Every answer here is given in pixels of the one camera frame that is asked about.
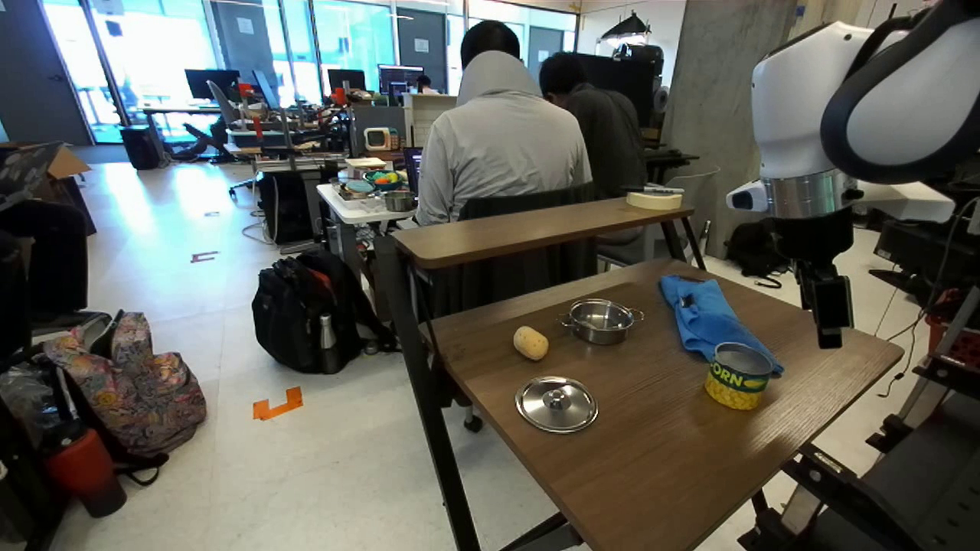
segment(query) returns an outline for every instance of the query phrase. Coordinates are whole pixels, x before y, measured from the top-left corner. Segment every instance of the yellow can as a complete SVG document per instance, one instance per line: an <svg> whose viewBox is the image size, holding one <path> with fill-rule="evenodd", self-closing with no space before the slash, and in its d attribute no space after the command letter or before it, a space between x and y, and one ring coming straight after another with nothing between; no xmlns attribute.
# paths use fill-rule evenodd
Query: yellow can
<svg viewBox="0 0 980 551"><path fill-rule="evenodd" d="M768 385L771 367L761 351L722 342L703 374L703 391L731 409L757 409Z"/></svg>

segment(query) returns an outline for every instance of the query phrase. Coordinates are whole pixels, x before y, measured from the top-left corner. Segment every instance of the potato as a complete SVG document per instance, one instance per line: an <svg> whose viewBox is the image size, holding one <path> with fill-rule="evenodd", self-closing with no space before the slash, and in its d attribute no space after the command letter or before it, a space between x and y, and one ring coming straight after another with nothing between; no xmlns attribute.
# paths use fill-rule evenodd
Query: potato
<svg viewBox="0 0 980 551"><path fill-rule="evenodd" d="M529 326L519 326L515 330L515 350L529 361L541 361L549 356L549 338Z"/></svg>

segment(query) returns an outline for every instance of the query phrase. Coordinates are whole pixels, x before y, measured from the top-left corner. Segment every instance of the orange object on floor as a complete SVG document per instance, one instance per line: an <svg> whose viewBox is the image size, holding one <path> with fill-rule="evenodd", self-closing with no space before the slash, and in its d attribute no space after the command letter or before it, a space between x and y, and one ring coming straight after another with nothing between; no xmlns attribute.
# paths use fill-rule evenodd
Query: orange object on floor
<svg viewBox="0 0 980 551"><path fill-rule="evenodd" d="M303 407L303 389L291 385L291 389L284 389L284 403L277 403L277 407L271 407L269 401L254 401L251 420L271 420L271 418L281 418L281 412L291 412L299 407Z"/></svg>

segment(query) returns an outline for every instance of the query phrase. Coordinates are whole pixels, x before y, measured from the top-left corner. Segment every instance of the black chair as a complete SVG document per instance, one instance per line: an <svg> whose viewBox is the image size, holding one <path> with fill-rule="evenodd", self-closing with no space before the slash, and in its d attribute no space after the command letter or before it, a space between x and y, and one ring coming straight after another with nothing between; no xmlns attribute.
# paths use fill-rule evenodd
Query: black chair
<svg viewBox="0 0 980 551"><path fill-rule="evenodd" d="M488 195L467 199L460 222L496 218L515 211L554 208L586 201L587 186L537 194L537 195ZM597 274L595 242L569 242L541 251L492 256L430 274L430 315L449 315L482 303L507 301L560 283Z"/></svg>

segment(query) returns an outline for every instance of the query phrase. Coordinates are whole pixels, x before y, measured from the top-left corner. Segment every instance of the black backpack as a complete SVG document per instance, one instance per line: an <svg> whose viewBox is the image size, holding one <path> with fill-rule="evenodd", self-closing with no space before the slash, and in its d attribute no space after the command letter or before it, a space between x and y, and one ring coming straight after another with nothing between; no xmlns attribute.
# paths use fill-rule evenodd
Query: black backpack
<svg viewBox="0 0 980 551"><path fill-rule="evenodd" d="M277 365L303 374L338 374L358 359L368 347L358 326L374 335L378 351L395 350L358 276L319 246L260 271L251 320L256 342Z"/></svg>
<svg viewBox="0 0 980 551"><path fill-rule="evenodd" d="M776 251L768 225L742 225L725 242L725 256L749 280L768 280L771 274L789 271L789 256Z"/></svg>

